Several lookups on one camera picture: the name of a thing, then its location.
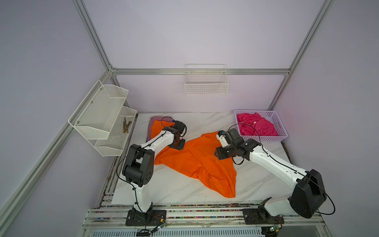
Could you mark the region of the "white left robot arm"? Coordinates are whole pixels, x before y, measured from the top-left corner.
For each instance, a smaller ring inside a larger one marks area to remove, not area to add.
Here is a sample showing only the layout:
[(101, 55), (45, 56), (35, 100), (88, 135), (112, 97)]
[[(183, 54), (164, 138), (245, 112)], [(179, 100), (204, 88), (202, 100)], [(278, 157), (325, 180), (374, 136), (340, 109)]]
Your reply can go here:
[(152, 140), (130, 146), (120, 172), (124, 176), (121, 180), (132, 187), (135, 195), (133, 209), (138, 213), (146, 215), (153, 207), (147, 185), (153, 177), (156, 155), (167, 147), (182, 150), (185, 145), (183, 136), (186, 133), (186, 126), (164, 127)]

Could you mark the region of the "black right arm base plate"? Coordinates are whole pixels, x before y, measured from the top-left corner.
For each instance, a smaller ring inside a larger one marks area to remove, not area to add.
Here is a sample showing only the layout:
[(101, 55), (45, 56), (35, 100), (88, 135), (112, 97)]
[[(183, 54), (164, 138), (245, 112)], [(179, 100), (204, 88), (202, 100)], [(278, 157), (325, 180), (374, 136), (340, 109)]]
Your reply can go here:
[(246, 225), (282, 225), (284, 223), (281, 215), (271, 216), (265, 209), (248, 208), (243, 209), (242, 213)]

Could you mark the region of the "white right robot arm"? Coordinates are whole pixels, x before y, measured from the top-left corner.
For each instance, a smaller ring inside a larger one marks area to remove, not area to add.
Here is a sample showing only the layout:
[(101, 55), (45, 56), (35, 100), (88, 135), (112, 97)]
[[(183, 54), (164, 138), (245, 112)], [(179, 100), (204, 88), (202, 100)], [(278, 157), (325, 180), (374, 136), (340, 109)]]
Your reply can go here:
[(262, 166), (292, 190), (287, 196), (264, 200), (263, 209), (270, 216), (297, 213), (310, 219), (326, 201), (327, 195), (319, 172), (292, 165), (253, 139), (227, 141), (225, 136), (221, 136), (218, 140), (221, 146), (216, 149), (215, 156), (219, 160), (242, 157)]

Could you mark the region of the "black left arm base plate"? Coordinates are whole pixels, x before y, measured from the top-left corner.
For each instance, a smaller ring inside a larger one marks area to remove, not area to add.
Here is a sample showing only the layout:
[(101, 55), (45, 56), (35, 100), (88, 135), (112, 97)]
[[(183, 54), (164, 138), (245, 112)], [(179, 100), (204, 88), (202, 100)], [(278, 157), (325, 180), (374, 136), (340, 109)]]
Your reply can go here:
[(125, 226), (159, 226), (165, 223), (167, 211), (150, 209), (146, 213), (136, 209), (128, 211)]

